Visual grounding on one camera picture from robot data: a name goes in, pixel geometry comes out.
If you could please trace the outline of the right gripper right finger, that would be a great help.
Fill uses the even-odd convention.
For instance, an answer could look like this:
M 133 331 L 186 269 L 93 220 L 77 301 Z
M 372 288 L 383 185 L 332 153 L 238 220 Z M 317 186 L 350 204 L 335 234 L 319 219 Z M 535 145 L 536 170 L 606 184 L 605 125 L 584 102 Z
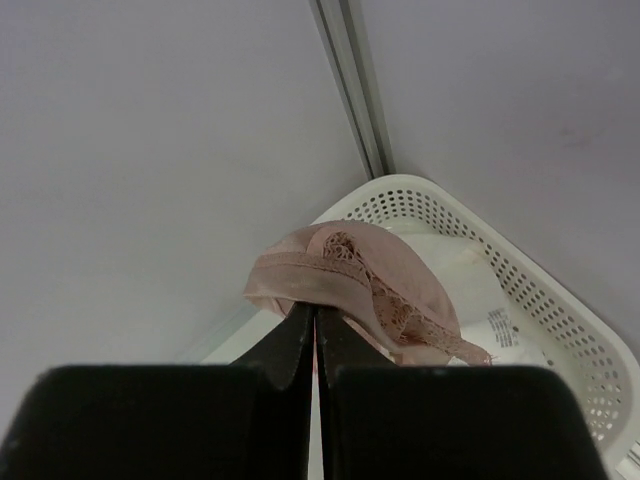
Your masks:
M 328 479 L 601 479 L 567 384 L 542 367 L 399 367 L 315 316 Z

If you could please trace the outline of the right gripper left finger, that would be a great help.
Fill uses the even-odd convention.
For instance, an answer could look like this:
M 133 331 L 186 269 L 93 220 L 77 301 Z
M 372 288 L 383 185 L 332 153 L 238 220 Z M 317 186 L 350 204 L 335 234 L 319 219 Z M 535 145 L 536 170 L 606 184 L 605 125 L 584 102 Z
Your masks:
M 42 374 L 1 445 L 5 479 L 303 479 L 314 309 L 228 365 L 69 365 Z

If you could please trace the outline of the pink lace bra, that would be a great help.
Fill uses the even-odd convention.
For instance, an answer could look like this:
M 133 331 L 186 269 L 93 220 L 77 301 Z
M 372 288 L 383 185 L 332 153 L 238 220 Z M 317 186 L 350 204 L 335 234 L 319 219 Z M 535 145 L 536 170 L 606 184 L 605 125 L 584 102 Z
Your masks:
M 485 349 L 463 338 L 432 270 L 397 235 L 370 223 L 329 221 L 288 234 L 256 259 L 244 296 L 281 317 L 295 303 L 335 308 L 399 366 L 492 363 Z

